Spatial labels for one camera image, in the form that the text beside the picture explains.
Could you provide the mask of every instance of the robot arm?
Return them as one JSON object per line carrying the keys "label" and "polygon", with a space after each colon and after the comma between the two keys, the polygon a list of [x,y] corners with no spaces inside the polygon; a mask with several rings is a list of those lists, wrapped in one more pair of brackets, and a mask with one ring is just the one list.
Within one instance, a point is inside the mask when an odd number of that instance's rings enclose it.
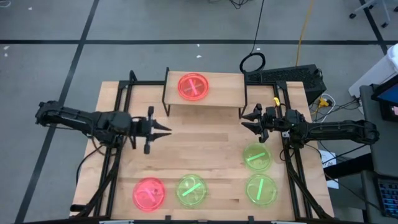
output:
{"label": "robot arm", "polygon": [[86,136],[95,137],[102,145],[118,147],[122,144],[119,136],[128,137],[133,149],[136,148],[136,137],[146,138],[144,153],[150,153],[149,143],[170,133],[152,133],[152,128],[171,131],[152,119],[154,107],[148,109],[148,117],[132,118],[129,113],[121,111],[85,112],[67,108],[57,101],[41,102],[36,113],[36,123],[43,126],[63,124],[81,131]]}
{"label": "robot arm", "polygon": [[364,121],[341,121],[329,123],[308,123],[304,115],[297,110],[287,110],[282,118],[277,118],[275,108],[268,107],[261,114],[262,107],[257,104],[253,113],[244,115],[244,119],[257,120],[256,123],[242,122],[254,134],[260,134],[260,142],[268,138],[267,131],[281,131],[289,134],[293,147],[303,148],[304,144],[315,140],[352,140],[363,144],[374,144],[379,139],[376,125]]}

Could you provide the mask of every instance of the white cable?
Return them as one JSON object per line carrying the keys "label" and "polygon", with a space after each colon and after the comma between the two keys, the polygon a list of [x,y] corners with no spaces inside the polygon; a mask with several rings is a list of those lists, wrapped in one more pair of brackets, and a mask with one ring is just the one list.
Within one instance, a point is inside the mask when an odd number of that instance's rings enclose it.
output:
{"label": "white cable", "polygon": [[331,95],[329,95],[329,94],[327,94],[327,93],[322,93],[322,95],[321,95],[321,97],[323,97],[323,96],[328,96],[332,101],[333,101],[333,106],[330,108],[330,110],[326,113],[326,115],[325,115],[325,117],[323,117],[323,119],[321,120],[321,123],[323,123],[325,120],[326,120],[326,118],[328,117],[328,115],[330,114],[330,112],[333,110],[333,108],[336,106],[336,101],[335,101],[335,99],[333,99],[333,97],[331,96]]}
{"label": "white cable", "polygon": [[0,7],[9,7],[11,5],[11,1],[0,1]]}

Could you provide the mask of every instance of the petri dish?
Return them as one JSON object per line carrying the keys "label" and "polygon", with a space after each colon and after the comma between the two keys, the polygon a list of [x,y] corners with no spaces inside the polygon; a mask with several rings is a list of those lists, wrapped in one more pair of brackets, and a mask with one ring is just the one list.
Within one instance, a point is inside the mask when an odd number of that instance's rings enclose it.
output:
{"label": "petri dish", "polygon": [[205,181],[198,175],[188,174],[180,179],[176,195],[182,205],[188,208],[199,206],[207,195]]}
{"label": "petri dish", "polygon": [[132,191],[132,201],[139,210],[153,212],[164,201],[165,187],[162,181],[154,177],[140,180]]}
{"label": "petri dish", "polygon": [[254,171],[267,170],[272,163],[272,155],[262,143],[254,143],[243,150],[243,160]]}
{"label": "petri dish", "polygon": [[268,176],[252,175],[246,184],[246,195],[249,200],[259,206],[268,206],[277,198],[277,186]]}
{"label": "petri dish", "polygon": [[185,74],[178,81],[178,93],[186,100],[201,100],[209,90],[207,79],[199,73]]}

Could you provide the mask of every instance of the green plate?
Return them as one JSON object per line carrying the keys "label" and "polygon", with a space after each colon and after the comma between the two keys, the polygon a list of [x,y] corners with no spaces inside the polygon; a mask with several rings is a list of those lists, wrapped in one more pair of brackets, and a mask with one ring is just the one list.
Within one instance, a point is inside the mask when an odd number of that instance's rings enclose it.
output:
{"label": "green plate", "polygon": [[264,171],[271,166],[272,156],[262,143],[254,143],[243,151],[243,160],[254,171]]}
{"label": "green plate", "polygon": [[207,195],[207,187],[201,177],[188,174],[181,178],[177,185],[176,194],[182,205],[193,208],[204,201]]}
{"label": "green plate", "polygon": [[274,202],[277,192],[275,182],[266,175],[254,174],[246,184],[246,195],[259,206],[268,206]]}

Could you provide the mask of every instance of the red plate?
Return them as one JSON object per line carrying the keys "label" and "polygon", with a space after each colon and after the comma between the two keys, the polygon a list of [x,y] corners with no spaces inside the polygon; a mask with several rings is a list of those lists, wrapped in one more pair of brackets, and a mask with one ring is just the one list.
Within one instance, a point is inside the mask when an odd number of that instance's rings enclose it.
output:
{"label": "red plate", "polygon": [[199,73],[188,73],[178,81],[178,93],[186,100],[200,100],[208,90],[207,79]]}
{"label": "red plate", "polygon": [[165,197],[165,188],[159,179],[148,177],[142,179],[132,191],[132,201],[139,210],[153,212],[158,209]]}

